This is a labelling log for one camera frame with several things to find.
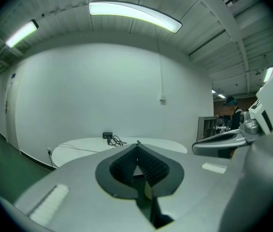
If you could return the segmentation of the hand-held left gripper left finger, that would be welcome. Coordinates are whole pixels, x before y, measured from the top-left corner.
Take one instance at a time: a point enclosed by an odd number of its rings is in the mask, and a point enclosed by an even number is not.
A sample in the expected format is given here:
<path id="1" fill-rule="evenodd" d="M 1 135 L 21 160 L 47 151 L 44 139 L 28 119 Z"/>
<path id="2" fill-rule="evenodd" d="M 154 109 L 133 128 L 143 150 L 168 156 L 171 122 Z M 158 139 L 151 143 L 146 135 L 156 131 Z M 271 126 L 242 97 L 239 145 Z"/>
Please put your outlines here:
<path id="1" fill-rule="evenodd" d="M 95 178 L 99 162 L 124 146 L 72 160 L 36 182 L 11 204 L 10 218 L 25 232 L 150 232 L 135 200 L 114 198 Z"/>

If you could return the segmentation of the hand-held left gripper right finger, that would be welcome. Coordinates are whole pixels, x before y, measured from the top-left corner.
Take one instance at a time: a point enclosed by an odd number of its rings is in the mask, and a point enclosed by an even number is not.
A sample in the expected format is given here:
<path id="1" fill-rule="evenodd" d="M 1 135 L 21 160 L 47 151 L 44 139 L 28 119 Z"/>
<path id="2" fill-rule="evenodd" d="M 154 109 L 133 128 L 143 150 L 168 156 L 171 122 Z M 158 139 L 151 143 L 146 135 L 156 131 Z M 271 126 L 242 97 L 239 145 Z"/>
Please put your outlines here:
<path id="1" fill-rule="evenodd" d="M 231 159 L 188 155 L 137 144 L 137 162 L 152 192 L 151 218 L 138 232 L 220 232 L 239 178 L 239 152 Z"/>

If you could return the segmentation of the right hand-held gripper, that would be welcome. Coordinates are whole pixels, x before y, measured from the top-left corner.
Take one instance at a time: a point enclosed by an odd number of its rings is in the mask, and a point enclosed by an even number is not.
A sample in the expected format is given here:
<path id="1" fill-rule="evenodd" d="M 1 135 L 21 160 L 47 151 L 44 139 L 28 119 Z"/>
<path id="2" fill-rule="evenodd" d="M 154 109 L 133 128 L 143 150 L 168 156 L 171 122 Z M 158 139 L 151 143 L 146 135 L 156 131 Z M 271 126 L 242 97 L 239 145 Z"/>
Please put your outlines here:
<path id="1" fill-rule="evenodd" d="M 236 188 L 223 213 L 225 232 L 273 232 L 273 76 L 258 93 L 268 132 L 248 148 Z M 195 155 L 225 158 L 247 141 L 239 130 L 195 142 Z"/>

